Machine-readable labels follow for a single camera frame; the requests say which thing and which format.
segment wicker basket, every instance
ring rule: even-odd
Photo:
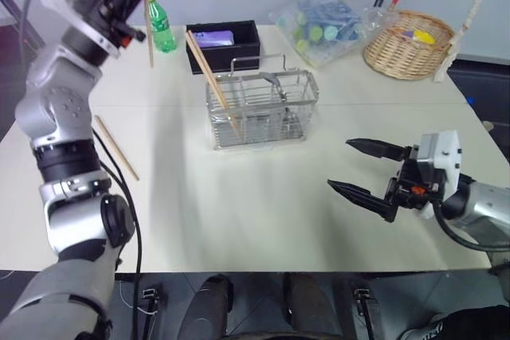
[[[395,8],[398,1],[393,0],[388,9]],[[474,0],[467,20],[457,33],[443,21],[429,15],[398,10],[398,22],[382,31],[363,50],[365,61],[376,71],[396,79],[417,80],[437,70],[434,80],[442,81],[446,69],[457,56],[459,40],[471,26],[480,3],[481,0]],[[435,43],[426,44],[402,34],[416,29],[430,33]]]

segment metal wire basket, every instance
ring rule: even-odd
[[[270,57],[283,59],[282,72],[234,75],[237,61]],[[230,73],[217,79],[229,109],[221,106],[207,85],[215,149],[305,138],[319,89],[309,71],[286,69],[284,54],[235,58],[230,63]]]

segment black cable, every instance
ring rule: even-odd
[[[19,22],[19,31],[18,31],[19,55],[20,55],[20,60],[22,61],[23,79],[25,79],[25,76],[26,76],[26,57],[25,57],[26,19],[28,18],[31,1],[32,0],[24,0],[23,1],[22,17]]]
[[[129,205],[129,209],[131,211],[131,217],[133,221],[135,222],[135,228],[136,228],[136,243],[138,247],[138,253],[136,257],[136,271],[135,271],[135,281],[133,282],[133,312],[132,312],[132,337],[134,340],[138,339],[138,295],[139,295],[139,281],[140,281],[140,272],[142,268],[142,234],[140,232],[140,226],[138,222],[138,216],[136,215],[135,210],[135,203],[133,202],[133,198],[131,197],[131,192],[129,191],[128,184],[126,183],[126,180],[124,178],[124,175],[122,174],[122,171],[119,168],[119,165],[117,165],[117,162],[113,158],[113,156],[110,154],[110,151],[106,147],[106,144],[104,143],[103,139],[99,136],[99,134],[92,129],[92,133],[96,137],[97,141],[99,141],[99,144],[101,147],[103,147],[104,152],[112,162],[113,166],[116,168],[117,173],[119,177],[116,177],[113,172],[104,165],[103,162],[101,162],[101,166],[106,170],[106,172],[110,175],[110,177],[113,178],[113,180],[119,185],[119,187],[122,189],[124,195],[127,199],[127,204]]]
[[[441,212],[441,206],[438,202],[432,202],[433,206],[433,214],[436,217],[436,221],[439,224],[439,227],[445,232],[449,238],[458,244],[470,248],[475,251],[483,251],[483,252],[507,252],[510,251],[510,245],[498,245],[498,244],[478,244],[473,243],[470,240],[466,240],[460,236],[458,236],[446,223],[445,218]]]

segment purple item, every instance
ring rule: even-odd
[[[193,32],[200,48],[233,45],[232,31]]]

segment black box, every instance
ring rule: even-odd
[[[192,24],[186,26],[186,31],[212,32],[232,31],[233,45],[222,47],[202,48],[202,52],[213,72],[230,72],[230,62],[235,57],[260,56],[261,41],[258,38],[255,21],[228,21],[225,23]],[[191,71],[194,75],[202,73],[197,61],[194,59],[190,47],[186,43],[186,52],[190,60]],[[258,69],[259,60],[239,61],[237,70]]]

